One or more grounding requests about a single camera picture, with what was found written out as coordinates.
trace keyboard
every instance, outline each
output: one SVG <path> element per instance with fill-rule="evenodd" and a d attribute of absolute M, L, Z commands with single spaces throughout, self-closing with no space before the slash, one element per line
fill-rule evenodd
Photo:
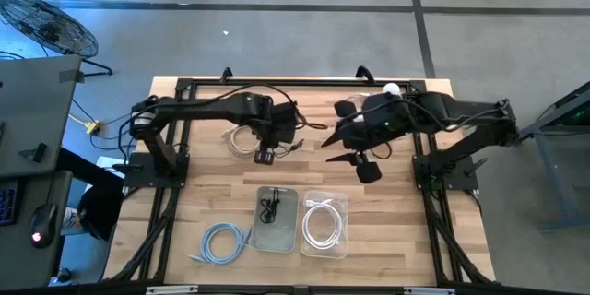
<path fill-rule="evenodd" d="M 18 180 L 0 182 L 0 227 L 17 222 L 22 184 Z"/>

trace electric fan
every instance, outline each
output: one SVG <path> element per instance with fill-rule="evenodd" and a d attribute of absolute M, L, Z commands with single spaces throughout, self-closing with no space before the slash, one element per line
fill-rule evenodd
<path fill-rule="evenodd" d="M 99 52 L 96 38 L 75 19 L 42 0 L 0 0 L 0 14 L 15 29 L 57 53 L 77 54 L 82 61 L 105 69 L 86 77 L 112 75 L 106 65 L 89 60 Z"/>

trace gray desk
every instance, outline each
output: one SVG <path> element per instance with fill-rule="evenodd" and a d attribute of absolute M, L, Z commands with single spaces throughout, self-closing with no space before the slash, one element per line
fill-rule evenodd
<path fill-rule="evenodd" d="M 0 228 L 1 290 L 47 286 L 61 252 L 59 233 L 71 182 L 71 172 L 59 171 L 50 175 L 29 177 L 21 185 L 23 204 L 18 214 L 18 223 Z M 30 219 L 35 208 L 45 203 L 47 194 L 50 194 L 49 203 L 57 205 L 58 222 L 55 223 L 55 238 L 49 247 L 35 249 L 29 240 Z"/>
<path fill-rule="evenodd" d="M 61 256 L 60 230 L 72 178 L 121 191 L 123 180 L 61 147 L 81 58 L 77 55 L 0 61 L 0 179 L 25 180 L 18 221 L 0 227 L 0 289 L 46 286 Z M 19 155 L 43 143 L 41 162 Z M 51 201 L 58 205 L 57 232 L 52 244 L 30 244 L 32 211 L 45 202 L 54 176 Z"/>

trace gray concrete floor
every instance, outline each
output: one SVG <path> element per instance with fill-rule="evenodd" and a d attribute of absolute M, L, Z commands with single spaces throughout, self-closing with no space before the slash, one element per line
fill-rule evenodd
<path fill-rule="evenodd" d="M 338 4 L 409 6 L 411 0 L 109 0 L 165 3 Z M 589 0 L 422 0 L 425 6 L 589 7 Z M 94 59 L 113 77 L 94 77 L 76 99 L 109 120 L 148 94 L 155 75 L 349 77 L 366 65 L 378 77 L 425 77 L 413 14 L 149 10 L 66 10 L 100 43 Z M 436 76 L 450 78 L 465 100 L 510 98 L 520 126 L 588 80 L 588 17 L 427 15 Z M 0 26 L 0 50 L 43 56 L 41 48 Z M 108 136 L 114 136 L 115 127 Z M 104 147 L 114 141 L 100 142 Z M 86 159 L 116 152 L 94 149 L 79 125 L 68 124 L 64 146 Z M 583 137 L 552 139 L 564 181 L 588 186 Z M 521 287 L 590 291 L 590 229 L 541 233 L 558 216 L 554 196 L 532 142 L 487 148 L 478 171 L 491 258 L 500 282 Z M 498 173 L 502 167 L 507 170 Z M 70 204 L 84 185 L 74 185 Z M 584 201 L 588 189 L 580 188 Z M 87 250 L 91 245 L 96 250 Z M 86 235 L 68 238 L 62 266 L 76 282 L 100 277 L 107 246 Z"/>

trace computer mouse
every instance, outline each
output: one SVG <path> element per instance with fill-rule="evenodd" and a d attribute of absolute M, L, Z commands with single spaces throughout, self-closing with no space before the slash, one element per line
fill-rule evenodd
<path fill-rule="evenodd" d="M 57 205 L 43 204 L 35 208 L 30 218 L 29 240 L 33 247 L 42 249 L 48 247 L 55 237 L 55 216 Z"/>

